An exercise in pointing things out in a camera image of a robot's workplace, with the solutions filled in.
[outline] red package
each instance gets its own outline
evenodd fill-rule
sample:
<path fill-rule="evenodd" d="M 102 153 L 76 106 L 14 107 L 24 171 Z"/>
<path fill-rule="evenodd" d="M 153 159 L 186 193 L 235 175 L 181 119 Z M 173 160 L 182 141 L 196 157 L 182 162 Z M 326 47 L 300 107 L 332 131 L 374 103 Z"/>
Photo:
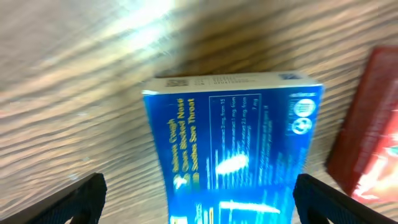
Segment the red package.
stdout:
<path fill-rule="evenodd" d="M 398 47 L 377 47 L 327 163 L 360 202 L 398 201 Z"/>

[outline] qr code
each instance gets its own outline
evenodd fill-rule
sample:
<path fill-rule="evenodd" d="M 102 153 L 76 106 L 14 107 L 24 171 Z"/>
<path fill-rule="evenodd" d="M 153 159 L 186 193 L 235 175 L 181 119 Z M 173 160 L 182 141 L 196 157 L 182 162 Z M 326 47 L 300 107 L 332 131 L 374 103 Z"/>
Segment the qr code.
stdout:
<path fill-rule="evenodd" d="M 293 74 L 293 73 L 282 73 L 279 74 L 279 76 L 283 79 L 283 80 L 291 80 L 291 79 L 301 79 L 300 76 Z"/>
<path fill-rule="evenodd" d="M 188 86 L 188 80 L 167 80 L 166 87 Z"/>

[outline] wooden table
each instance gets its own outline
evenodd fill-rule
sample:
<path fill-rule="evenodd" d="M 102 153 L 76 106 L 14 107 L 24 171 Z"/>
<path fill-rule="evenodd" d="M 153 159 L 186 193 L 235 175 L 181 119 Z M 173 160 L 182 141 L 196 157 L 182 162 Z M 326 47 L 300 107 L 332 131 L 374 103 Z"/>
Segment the wooden table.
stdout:
<path fill-rule="evenodd" d="M 167 223 L 141 90 L 173 75 L 324 83 L 307 171 L 336 187 L 323 163 L 376 44 L 398 44 L 396 0 L 0 0 L 0 217 L 102 172 L 100 223 Z"/>

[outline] blue medicine package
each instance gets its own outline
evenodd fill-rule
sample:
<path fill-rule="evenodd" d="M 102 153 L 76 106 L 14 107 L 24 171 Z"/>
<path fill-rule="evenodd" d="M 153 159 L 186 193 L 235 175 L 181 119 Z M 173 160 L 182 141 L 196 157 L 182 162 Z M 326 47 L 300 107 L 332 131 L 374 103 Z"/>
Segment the blue medicine package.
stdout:
<path fill-rule="evenodd" d="M 295 71 L 151 80 L 169 223 L 290 223 L 322 93 Z"/>

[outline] black object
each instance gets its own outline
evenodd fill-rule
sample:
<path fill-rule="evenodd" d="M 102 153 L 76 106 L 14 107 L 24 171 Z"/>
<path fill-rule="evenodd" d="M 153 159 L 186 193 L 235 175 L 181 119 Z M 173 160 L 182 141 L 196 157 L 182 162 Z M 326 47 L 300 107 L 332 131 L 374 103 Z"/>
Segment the black object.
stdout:
<path fill-rule="evenodd" d="M 1 221 L 1 224 L 95 224 L 105 204 L 103 174 L 91 174 L 41 202 Z"/>
<path fill-rule="evenodd" d="M 308 174 L 300 174 L 293 192 L 302 224 L 396 224 Z"/>

